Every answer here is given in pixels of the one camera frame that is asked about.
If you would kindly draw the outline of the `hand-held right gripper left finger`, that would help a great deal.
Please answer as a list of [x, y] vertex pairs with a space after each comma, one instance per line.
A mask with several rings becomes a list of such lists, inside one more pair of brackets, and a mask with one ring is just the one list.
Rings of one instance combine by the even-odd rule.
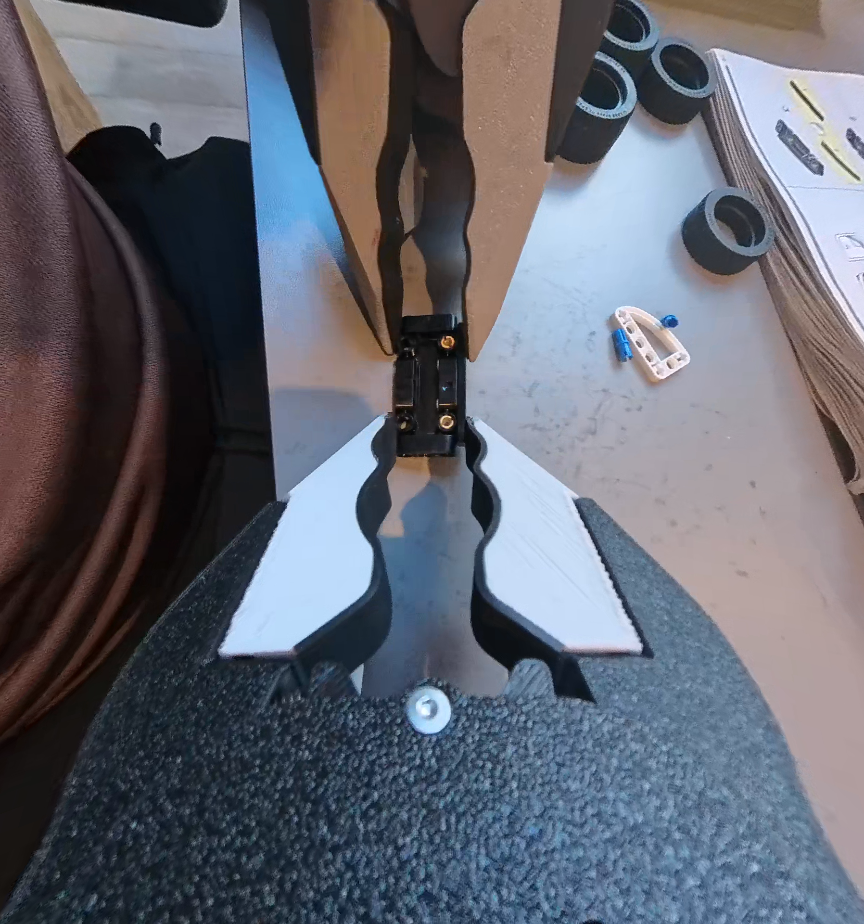
[[318, 664], [361, 681], [392, 625], [380, 527], [392, 507], [393, 420], [380, 415], [288, 493], [218, 646], [222, 659]]

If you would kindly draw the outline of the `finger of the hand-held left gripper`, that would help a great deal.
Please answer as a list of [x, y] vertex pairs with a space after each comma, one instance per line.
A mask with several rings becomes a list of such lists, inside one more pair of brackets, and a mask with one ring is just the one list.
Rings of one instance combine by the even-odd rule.
[[496, 324], [552, 170], [545, 150], [560, 11], [560, 1], [481, 1], [464, 20], [472, 204], [463, 315], [471, 361]]
[[404, 33], [381, 2], [308, 8], [319, 170], [358, 294], [392, 356], [403, 317]]

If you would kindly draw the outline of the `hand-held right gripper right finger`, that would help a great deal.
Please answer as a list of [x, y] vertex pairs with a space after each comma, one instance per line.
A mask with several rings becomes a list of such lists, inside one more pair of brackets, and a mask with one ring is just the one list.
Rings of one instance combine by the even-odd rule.
[[583, 657], [646, 655], [646, 642], [583, 512], [583, 500], [490, 425], [468, 418], [476, 642], [512, 672], [544, 664], [554, 685], [584, 685]]

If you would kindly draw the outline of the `black brick plate assembly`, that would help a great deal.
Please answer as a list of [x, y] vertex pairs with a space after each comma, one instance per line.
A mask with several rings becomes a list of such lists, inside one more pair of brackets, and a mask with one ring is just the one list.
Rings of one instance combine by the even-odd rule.
[[455, 315], [402, 318], [392, 377], [399, 456], [456, 456], [464, 440], [466, 347]]

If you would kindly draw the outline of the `white curved frame brick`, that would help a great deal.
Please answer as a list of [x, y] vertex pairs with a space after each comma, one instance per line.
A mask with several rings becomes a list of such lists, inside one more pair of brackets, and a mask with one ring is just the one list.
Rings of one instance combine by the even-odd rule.
[[631, 341], [634, 356], [628, 362], [634, 363], [653, 384], [669, 379], [691, 361], [676, 336], [676, 328], [662, 328], [659, 318], [634, 306], [618, 307], [610, 318], [611, 334], [616, 328], [624, 329]]

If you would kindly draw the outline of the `grey desk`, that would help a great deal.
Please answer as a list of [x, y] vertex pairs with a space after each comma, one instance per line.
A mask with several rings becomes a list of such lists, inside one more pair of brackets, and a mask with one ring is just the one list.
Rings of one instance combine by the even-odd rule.
[[[824, 36], [659, 9], [664, 32], [864, 71], [864, 2]], [[392, 363], [349, 287], [340, 232], [261, 2], [240, 2], [275, 480], [283, 496], [391, 405]], [[468, 406], [595, 499], [719, 625], [780, 722], [821, 822], [864, 895], [864, 521], [761, 271], [699, 268], [680, 226], [724, 184], [701, 117], [637, 106], [610, 155], [554, 167]], [[610, 345], [614, 308], [680, 319], [692, 361], [650, 385]], [[366, 691], [424, 676], [495, 694], [474, 645], [462, 457], [392, 470], [382, 536], [394, 629]]]

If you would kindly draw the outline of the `black toy tyre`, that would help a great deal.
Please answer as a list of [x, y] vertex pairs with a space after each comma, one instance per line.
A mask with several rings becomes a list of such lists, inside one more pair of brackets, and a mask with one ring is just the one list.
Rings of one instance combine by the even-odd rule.
[[634, 79], [625, 66], [597, 52], [558, 155], [578, 165], [601, 161], [623, 133], [637, 100]]
[[613, 2], [600, 46], [603, 53], [623, 64], [640, 64], [653, 52], [658, 40], [657, 22], [645, 3]]
[[760, 260], [775, 241], [769, 214], [738, 188], [710, 191], [681, 226], [683, 244], [698, 265], [718, 275], [735, 275]]
[[654, 118], [684, 125], [699, 115], [715, 90], [715, 73], [704, 54], [677, 38], [652, 52], [637, 86], [638, 99]]

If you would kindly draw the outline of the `person's black pants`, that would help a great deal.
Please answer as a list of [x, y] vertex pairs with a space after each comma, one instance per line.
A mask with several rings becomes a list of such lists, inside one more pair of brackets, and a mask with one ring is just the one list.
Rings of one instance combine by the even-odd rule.
[[224, 517], [276, 499], [248, 141], [212, 136], [166, 157], [140, 128], [86, 135], [67, 156], [184, 312], [207, 372]]

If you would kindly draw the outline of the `open instruction booklet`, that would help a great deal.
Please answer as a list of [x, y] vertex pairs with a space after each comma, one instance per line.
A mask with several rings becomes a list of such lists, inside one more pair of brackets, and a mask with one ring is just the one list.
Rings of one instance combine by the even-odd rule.
[[712, 49], [704, 118], [727, 179], [775, 227], [761, 260], [819, 410], [864, 494], [864, 75], [805, 70]]

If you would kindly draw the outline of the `person's brown shirt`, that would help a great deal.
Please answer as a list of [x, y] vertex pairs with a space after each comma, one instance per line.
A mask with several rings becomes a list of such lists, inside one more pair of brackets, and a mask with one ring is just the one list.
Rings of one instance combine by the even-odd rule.
[[0, 2], [0, 746], [159, 611], [209, 444], [195, 337]]

